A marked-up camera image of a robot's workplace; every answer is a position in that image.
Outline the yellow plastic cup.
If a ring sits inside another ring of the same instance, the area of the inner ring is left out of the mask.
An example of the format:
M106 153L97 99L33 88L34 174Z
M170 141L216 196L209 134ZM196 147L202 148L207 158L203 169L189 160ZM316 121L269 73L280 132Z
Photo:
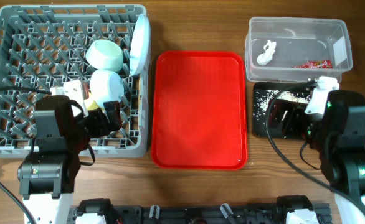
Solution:
M84 99L84 104L88 111L95 110L98 108L98 105L93 99L93 96L90 92L88 93L88 98Z

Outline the rice and food scraps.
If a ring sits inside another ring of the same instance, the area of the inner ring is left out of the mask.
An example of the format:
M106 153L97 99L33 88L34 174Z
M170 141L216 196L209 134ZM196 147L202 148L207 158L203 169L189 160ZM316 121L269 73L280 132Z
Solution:
M266 115L270 100L272 100L278 92L278 90L255 90L253 112L255 120L258 121L261 117ZM284 91L278 99L308 104L310 102L310 94Z

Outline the small light blue bowl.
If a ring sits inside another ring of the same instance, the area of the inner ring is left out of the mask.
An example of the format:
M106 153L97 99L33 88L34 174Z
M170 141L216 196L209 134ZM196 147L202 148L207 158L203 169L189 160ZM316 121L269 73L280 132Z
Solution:
M90 92L96 104L104 108L104 103L121 101L125 88L119 74L108 70L96 70L90 79Z

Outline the white plastic wrapper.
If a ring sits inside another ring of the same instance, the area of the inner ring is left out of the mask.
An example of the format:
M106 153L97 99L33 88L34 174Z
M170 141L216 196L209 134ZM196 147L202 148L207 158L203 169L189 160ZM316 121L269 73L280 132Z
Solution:
M266 66L272 59L275 53L277 43L267 40L267 43L263 46L264 53L257 57L257 63L260 66Z

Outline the red snack wrapper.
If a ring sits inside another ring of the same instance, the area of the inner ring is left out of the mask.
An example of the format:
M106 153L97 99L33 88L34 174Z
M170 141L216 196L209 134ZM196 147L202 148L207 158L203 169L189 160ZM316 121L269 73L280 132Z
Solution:
M333 68L331 60L320 60L320 61L307 61L302 65L293 66L293 68L311 68L311 69L324 69Z

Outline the mint green bowl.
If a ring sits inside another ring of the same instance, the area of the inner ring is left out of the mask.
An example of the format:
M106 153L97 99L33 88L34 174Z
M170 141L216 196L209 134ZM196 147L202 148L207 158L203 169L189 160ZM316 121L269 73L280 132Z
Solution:
M110 40L95 40L88 48L85 58L97 70L117 72L123 66L123 51Z

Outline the large light blue plate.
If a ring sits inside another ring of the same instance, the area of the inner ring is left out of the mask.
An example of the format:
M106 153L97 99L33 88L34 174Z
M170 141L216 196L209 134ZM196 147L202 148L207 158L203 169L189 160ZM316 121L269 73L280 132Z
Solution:
M130 75L138 75L144 68L149 50L151 27L149 19L140 14L135 25L130 49Z

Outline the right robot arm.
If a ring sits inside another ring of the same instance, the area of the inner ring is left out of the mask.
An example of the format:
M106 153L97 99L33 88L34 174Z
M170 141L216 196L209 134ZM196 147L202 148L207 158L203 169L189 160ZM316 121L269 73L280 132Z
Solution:
M365 97L349 90L333 90L323 98L323 112L306 115L302 106L270 100L265 113L267 138L280 158L303 177L334 193L343 223L365 223ZM294 135L316 150L322 182L294 165L273 140L270 127Z

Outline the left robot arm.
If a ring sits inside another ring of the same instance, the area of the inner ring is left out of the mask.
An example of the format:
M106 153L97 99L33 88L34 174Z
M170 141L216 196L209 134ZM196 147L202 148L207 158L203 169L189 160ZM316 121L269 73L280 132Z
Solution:
M75 100L65 95L40 99L34 110L37 134L19 166L26 223L66 223L73 201L75 178L82 166L82 151L95 153L91 139L121 128L120 104L108 101L103 108L83 112Z

